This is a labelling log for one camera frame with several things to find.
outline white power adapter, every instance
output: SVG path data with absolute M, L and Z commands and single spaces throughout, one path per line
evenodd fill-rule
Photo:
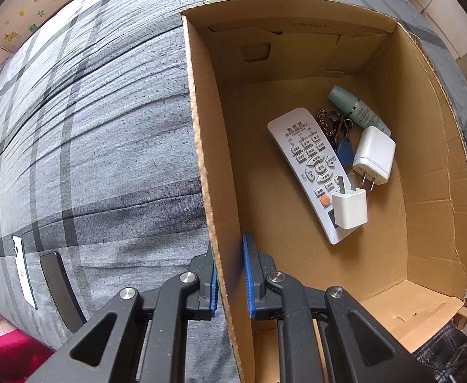
M 374 126 L 369 126 L 361 133 L 360 143 L 354 156 L 352 168 L 365 180 L 374 184 L 388 182 L 395 156 L 395 141 Z
M 354 187 L 345 190 L 342 176 L 338 176 L 340 192 L 332 194 L 332 207 L 335 210 L 335 223 L 344 228 L 351 229 L 367 223 L 368 209 L 366 206 L 366 191 Z

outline orange button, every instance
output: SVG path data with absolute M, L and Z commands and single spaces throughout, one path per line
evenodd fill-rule
M 328 196 L 326 195 L 323 195 L 321 198 L 320 198 L 320 203 L 321 205 L 323 205 L 324 207 L 327 207 L 331 204 L 331 200 Z

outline metal chain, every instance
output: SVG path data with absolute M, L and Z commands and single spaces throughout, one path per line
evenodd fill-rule
M 326 135 L 327 138 L 330 140 L 334 138 L 335 136 L 335 130 L 330 127 L 330 125 L 326 121 L 326 112 L 324 109 L 319 108 L 317 109 L 317 115 L 315 117 L 317 120 L 317 123 L 319 124 L 320 128 L 322 131 L 324 131 L 324 134 Z

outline bottle label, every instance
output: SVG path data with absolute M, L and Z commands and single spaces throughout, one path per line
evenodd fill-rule
M 352 111 L 350 111 L 349 115 L 352 115 L 354 122 L 363 129 L 368 128 L 369 126 L 374 126 L 386 135 L 389 136 L 390 134 L 388 127 L 382 122 L 377 114 L 359 99 Z

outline white smartphone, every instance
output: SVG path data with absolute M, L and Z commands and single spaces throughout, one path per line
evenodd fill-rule
M 24 256 L 23 239 L 19 236 L 12 236 L 13 250 L 16 252 L 16 266 L 19 280 L 21 281 L 21 289 L 23 290 L 24 299 L 33 308 L 37 309 L 35 298 L 33 297 L 33 290 L 31 289 L 30 280 L 28 278 L 28 268 L 26 267 L 26 258 Z

